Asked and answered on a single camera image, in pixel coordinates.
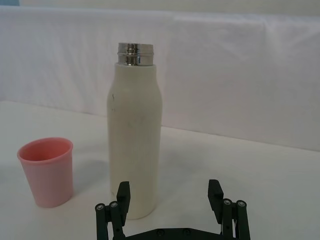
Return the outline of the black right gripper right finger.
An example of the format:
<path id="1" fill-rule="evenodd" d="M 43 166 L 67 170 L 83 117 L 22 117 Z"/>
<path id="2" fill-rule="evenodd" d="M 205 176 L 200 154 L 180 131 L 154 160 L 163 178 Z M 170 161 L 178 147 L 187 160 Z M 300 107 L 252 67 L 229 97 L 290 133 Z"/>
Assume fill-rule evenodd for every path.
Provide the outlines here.
<path id="1" fill-rule="evenodd" d="M 216 221 L 220 225 L 222 239 L 247 240 L 247 203 L 243 200 L 233 202 L 225 198 L 220 182 L 216 179 L 209 180 L 207 196 Z"/>

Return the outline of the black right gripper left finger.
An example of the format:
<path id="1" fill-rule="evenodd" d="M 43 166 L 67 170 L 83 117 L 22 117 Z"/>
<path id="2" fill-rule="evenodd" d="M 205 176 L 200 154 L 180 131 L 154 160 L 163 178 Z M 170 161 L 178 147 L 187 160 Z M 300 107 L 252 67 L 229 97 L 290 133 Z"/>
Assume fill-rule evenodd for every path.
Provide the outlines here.
<path id="1" fill-rule="evenodd" d="M 95 206 L 96 239 L 108 240 L 108 223 L 112 223 L 113 240 L 125 240 L 123 226 L 126 223 L 131 200 L 130 183 L 123 181 L 119 184 L 116 200 L 109 205 L 98 203 Z"/>

